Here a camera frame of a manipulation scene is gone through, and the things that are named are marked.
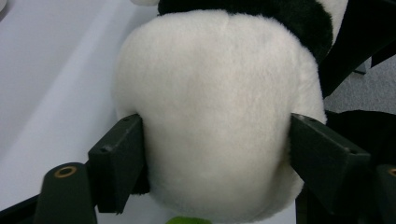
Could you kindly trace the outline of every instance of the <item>plush toy belly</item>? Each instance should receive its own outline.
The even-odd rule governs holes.
[[[169,14],[125,42],[120,118],[144,122],[150,194],[184,216],[269,217],[302,180],[288,157],[290,113],[325,121],[317,66],[280,23],[223,11]]]

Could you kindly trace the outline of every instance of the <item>stuffed animal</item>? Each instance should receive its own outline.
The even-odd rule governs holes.
[[[347,0],[133,0],[159,16],[125,41],[120,118],[144,123],[150,194],[186,217],[241,223],[289,206],[290,114],[325,122],[318,63]]]

